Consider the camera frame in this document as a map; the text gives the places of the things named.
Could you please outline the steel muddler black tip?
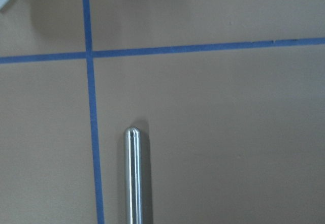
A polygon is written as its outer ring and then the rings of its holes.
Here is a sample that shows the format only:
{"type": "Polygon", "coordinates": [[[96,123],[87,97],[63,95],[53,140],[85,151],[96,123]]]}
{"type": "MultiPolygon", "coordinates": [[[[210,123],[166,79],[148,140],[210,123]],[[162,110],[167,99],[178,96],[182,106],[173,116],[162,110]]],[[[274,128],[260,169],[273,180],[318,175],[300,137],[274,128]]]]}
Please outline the steel muddler black tip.
{"type": "Polygon", "coordinates": [[[141,133],[128,127],[124,133],[127,223],[143,223],[141,133]]]}

